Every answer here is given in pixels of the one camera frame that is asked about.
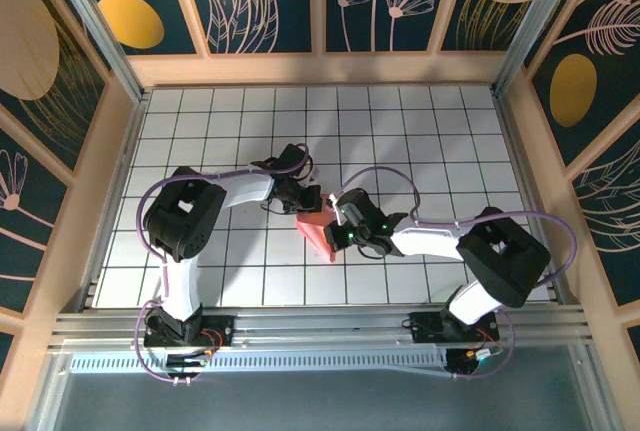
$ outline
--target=metal vent grille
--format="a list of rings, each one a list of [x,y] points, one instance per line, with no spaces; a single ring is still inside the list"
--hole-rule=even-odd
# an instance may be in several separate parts
[[[219,352],[207,366],[214,372],[322,371],[376,369],[386,366],[441,367],[445,364],[442,349],[398,351],[314,351],[314,352]],[[144,358],[154,370],[164,359]],[[143,372],[134,353],[76,354],[71,360],[73,373]]]

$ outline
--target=white grid tile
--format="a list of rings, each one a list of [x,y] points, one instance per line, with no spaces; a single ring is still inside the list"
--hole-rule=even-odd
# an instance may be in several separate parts
[[[160,271],[157,263],[147,263],[137,240],[135,209],[148,187],[178,165],[224,172],[277,156],[290,142],[307,142],[314,179],[324,193],[377,163],[415,181],[424,218],[472,217],[487,204],[522,209],[487,96],[488,90],[476,86],[420,85],[154,92],[96,306],[140,306],[159,295]],[[386,171],[366,173],[350,187],[363,187],[387,214],[414,205],[410,187]],[[281,211],[281,203],[274,201],[270,209]],[[207,306],[444,302],[469,274],[447,258],[371,261],[354,247],[330,265],[296,230],[295,216],[267,214],[258,203],[220,213],[198,264],[199,292]],[[131,291],[120,293],[118,282]],[[532,300],[548,300],[547,294],[537,290]]]

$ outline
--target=red object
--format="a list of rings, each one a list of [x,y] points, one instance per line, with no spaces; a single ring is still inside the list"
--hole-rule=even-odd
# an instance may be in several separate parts
[[[296,216],[296,227],[321,256],[329,263],[333,263],[336,260],[336,254],[331,251],[327,244],[327,240],[324,237],[324,228],[335,221],[336,217],[333,209],[326,204],[326,195],[322,196],[322,200],[325,202],[322,211],[313,214],[298,214]]]

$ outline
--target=grid floor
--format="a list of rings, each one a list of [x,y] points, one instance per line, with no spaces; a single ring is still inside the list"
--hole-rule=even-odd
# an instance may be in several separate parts
[[[414,180],[424,217],[467,218],[487,204],[523,209],[486,86],[155,90],[93,306],[137,307],[159,294],[159,269],[135,233],[138,200],[153,183],[177,166],[234,169],[303,141],[327,193],[358,170],[385,164]],[[391,173],[367,173],[353,186],[386,213],[413,206],[406,183]],[[370,261],[350,248],[328,264],[295,228],[295,216],[257,203],[223,211],[199,258],[203,303],[441,303],[473,279],[465,265],[433,256]],[[530,300],[549,300],[549,293],[534,290]]]

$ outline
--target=purple cable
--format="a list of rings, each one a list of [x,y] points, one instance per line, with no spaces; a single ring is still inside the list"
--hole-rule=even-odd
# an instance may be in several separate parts
[[[237,176],[244,176],[246,174],[272,175],[272,174],[288,174],[288,173],[292,173],[292,172],[297,171],[298,169],[302,168],[307,163],[307,161],[309,160],[309,147],[304,143],[299,143],[296,146],[304,148],[304,158],[302,158],[300,163],[298,163],[295,166],[292,166],[290,168],[287,168],[287,169],[277,169],[277,170],[271,170],[271,169],[238,169],[238,170],[235,170],[235,171],[228,171],[226,173],[171,176],[169,178],[165,178],[165,179],[162,179],[162,180],[158,181],[157,183],[152,185],[142,195],[142,198],[140,198],[140,203],[138,204],[138,209],[136,210],[136,232],[138,234],[138,239],[140,239],[140,242],[142,243],[142,246],[149,253],[151,253],[153,256],[157,257],[162,263],[162,280],[164,282],[164,297],[165,297],[165,299],[169,297],[169,277],[168,277],[168,274],[167,274],[167,258],[165,256],[163,256],[162,254],[158,253],[155,249],[153,249],[151,244],[147,241],[147,239],[146,239],[146,237],[144,235],[144,227],[143,227],[143,224],[142,224],[142,211],[144,209],[144,205],[146,204],[146,202],[149,199],[149,197],[151,196],[151,194],[156,189],[158,189],[158,188],[160,188],[162,186],[165,186],[165,185],[167,185],[169,183],[176,183],[176,182],[179,182],[179,181],[195,181],[195,180],[218,180],[219,181],[219,180],[222,180],[222,179],[234,178],[234,177],[237,177]],[[147,372],[147,374],[149,374],[151,377],[153,377],[155,379],[158,379],[160,381],[164,381],[166,383],[175,383],[175,384],[177,384],[177,383],[186,383],[186,384],[188,384],[189,382],[193,382],[196,378],[188,380],[186,378],[171,379],[171,378],[169,378],[167,376],[162,376],[161,374],[156,373],[149,366],[147,366],[146,363],[144,362],[144,360],[142,359],[142,353],[140,352],[139,334],[140,334],[140,324],[142,323],[144,312],[145,312],[145,310],[147,308],[161,306],[162,303],[163,303],[163,301],[149,300],[146,303],[144,303],[142,308],[140,308],[140,312],[138,313],[138,318],[136,319],[136,329],[134,330],[133,347],[135,349],[136,356],[138,357],[138,361],[140,362],[140,365]]]
[[[502,360],[502,362],[498,366],[496,366],[491,371],[487,371],[486,373],[481,373],[481,374],[469,374],[469,375],[457,374],[456,377],[466,379],[467,381],[471,381],[473,379],[488,378],[489,376],[493,376],[494,374],[497,374],[500,371],[502,371],[505,368],[505,366],[509,364],[509,361],[511,361],[511,358],[513,357],[513,352],[516,349],[516,334],[513,329],[513,321],[511,321],[511,318],[509,317],[509,315],[504,311],[502,311],[501,309],[498,309],[496,312],[504,316],[504,318],[507,320],[507,324],[509,325],[509,333],[511,333],[511,345],[509,346],[509,351],[507,352],[507,356]]]
[[[416,202],[415,206],[411,209],[411,211],[409,211],[409,217],[413,220],[413,222],[418,227],[453,231],[456,229],[460,229],[461,227],[472,227],[472,226],[475,226],[476,224],[487,223],[489,221],[495,221],[496,219],[518,218],[518,217],[546,219],[548,221],[552,221],[558,224],[569,235],[569,239],[571,240],[571,252],[569,253],[569,257],[567,258],[567,260],[562,266],[560,266],[555,272],[549,274],[549,276],[547,276],[546,278],[538,281],[538,283],[535,286],[536,288],[539,286],[543,286],[547,284],[549,281],[551,281],[552,279],[559,277],[562,273],[564,273],[567,269],[569,269],[569,267],[571,266],[571,264],[573,264],[573,261],[576,258],[576,254],[578,252],[578,239],[576,238],[575,233],[571,229],[571,226],[569,226],[566,221],[558,218],[557,216],[544,213],[542,211],[508,211],[505,213],[497,213],[489,216],[483,216],[481,218],[473,218],[473,219],[467,219],[464,221],[453,221],[453,222],[426,221],[418,216],[418,208],[420,207],[420,193],[418,192],[418,188],[416,187],[415,183],[411,181],[411,179],[406,174],[402,173],[401,171],[398,171],[397,169],[390,168],[388,166],[369,166],[367,168],[361,169],[356,174],[354,174],[349,179],[347,179],[345,183],[342,185],[342,187],[336,193],[334,193],[334,196],[336,196],[337,198],[338,195],[342,194],[344,189],[349,184],[351,184],[353,180],[356,179],[358,176],[369,171],[374,171],[376,169],[380,169],[383,171],[390,171],[394,174],[397,174],[402,179],[404,179],[407,183],[409,183],[409,185],[411,186],[411,189],[413,190],[413,196]]]

